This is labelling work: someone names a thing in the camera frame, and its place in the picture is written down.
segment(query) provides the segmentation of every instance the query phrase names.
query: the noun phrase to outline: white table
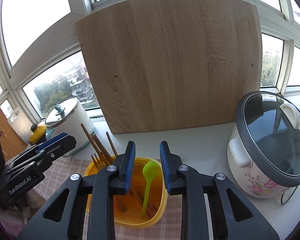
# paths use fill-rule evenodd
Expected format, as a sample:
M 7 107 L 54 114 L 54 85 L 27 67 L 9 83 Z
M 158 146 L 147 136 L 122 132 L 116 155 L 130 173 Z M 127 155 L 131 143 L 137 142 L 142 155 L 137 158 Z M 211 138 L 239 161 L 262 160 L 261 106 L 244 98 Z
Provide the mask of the white table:
M 129 140 L 136 143 L 136 156 L 159 159 L 159 144 L 165 140 L 170 151 L 181 157 L 184 164 L 195 168 L 199 173 L 214 175 L 217 172 L 226 174 L 235 182 L 227 161 L 227 142 L 234 123 L 219 124 L 205 127 L 167 130 L 130 134 L 112 135 L 106 121 L 94 122 L 97 136 L 111 153 L 106 137 L 109 132 L 118 153 L 124 153 Z M 91 144 L 77 152 L 72 158 L 88 159 L 94 152 Z M 300 220 L 300 186 L 289 202 L 282 206 L 280 196 L 261 200 L 246 194 L 263 216 L 284 240 Z

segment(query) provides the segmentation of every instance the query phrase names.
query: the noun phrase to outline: white window frame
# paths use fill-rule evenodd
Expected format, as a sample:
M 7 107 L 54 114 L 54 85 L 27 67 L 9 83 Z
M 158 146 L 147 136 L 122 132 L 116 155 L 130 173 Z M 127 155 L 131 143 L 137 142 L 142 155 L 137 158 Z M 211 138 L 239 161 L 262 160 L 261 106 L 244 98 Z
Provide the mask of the white window frame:
M 40 116 L 29 102 L 23 87 L 49 67 L 78 52 L 80 45 L 75 22 L 87 14 L 126 0 L 68 0 L 71 12 L 48 28 L 23 53 L 11 67 L 4 44 L 1 24 L 0 4 L 0 85 L 3 92 L 0 102 L 9 97 L 12 107 L 20 106 L 32 122 L 40 121 Z M 279 0 L 282 12 L 260 0 L 244 0 L 257 6 L 261 32 L 284 40 L 281 68 L 275 87 L 261 90 L 288 94 L 300 93 L 300 87 L 288 87 L 294 46 L 300 48 L 300 25 L 294 21 L 290 0 Z M 102 116 L 100 109 L 88 111 L 91 117 Z

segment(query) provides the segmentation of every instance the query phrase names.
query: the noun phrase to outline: floral decal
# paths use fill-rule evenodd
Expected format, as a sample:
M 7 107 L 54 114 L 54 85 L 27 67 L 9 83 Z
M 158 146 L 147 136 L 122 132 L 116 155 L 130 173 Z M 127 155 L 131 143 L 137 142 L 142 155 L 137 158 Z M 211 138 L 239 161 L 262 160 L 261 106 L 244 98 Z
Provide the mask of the floral decal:
M 264 183 L 263 178 L 259 175 L 256 177 L 251 176 L 250 173 L 244 175 L 248 178 L 248 182 L 251 183 L 251 185 L 247 185 L 247 188 L 249 188 L 249 191 L 251 191 L 254 196 L 272 193 L 271 189 L 278 185 L 270 179 Z

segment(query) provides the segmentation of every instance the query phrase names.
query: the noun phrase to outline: green ladle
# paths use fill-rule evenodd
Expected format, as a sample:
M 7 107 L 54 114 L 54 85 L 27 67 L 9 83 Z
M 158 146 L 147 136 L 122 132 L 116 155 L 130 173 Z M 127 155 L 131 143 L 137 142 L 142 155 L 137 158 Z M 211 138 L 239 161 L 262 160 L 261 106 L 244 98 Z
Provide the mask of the green ladle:
M 146 208 L 148 204 L 151 182 L 154 179 L 154 177 L 158 175 L 159 172 L 160 172 L 160 166 L 155 161 L 149 161 L 142 169 L 142 174 L 147 181 L 147 186 L 146 186 L 145 198 L 143 200 L 141 217 L 146 216 Z

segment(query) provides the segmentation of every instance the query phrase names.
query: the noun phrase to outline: silver screw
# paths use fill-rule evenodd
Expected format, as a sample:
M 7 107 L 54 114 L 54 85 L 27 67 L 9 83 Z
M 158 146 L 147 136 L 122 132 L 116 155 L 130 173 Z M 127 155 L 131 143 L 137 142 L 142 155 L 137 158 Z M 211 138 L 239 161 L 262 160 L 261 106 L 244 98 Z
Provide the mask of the silver screw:
M 70 176 L 70 179 L 71 179 L 71 180 L 78 180 L 79 178 L 80 178 L 80 175 L 77 174 L 77 173 L 72 174 L 72 175 Z
M 187 165 L 182 164 L 182 165 L 179 166 L 179 170 L 187 171 L 187 170 L 189 170 L 189 167 Z
M 226 178 L 226 176 L 225 176 L 223 173 L 218 173 L 218 174 L 216 175 L 216 177 L 217 177 L 217 179 L 219 179 L 219 180 L 224 180 L 224 179 Z
M 107 167 L 107 171 L 115 171 L 117 169 L 117 167 L 115 165 L 109 165 Z

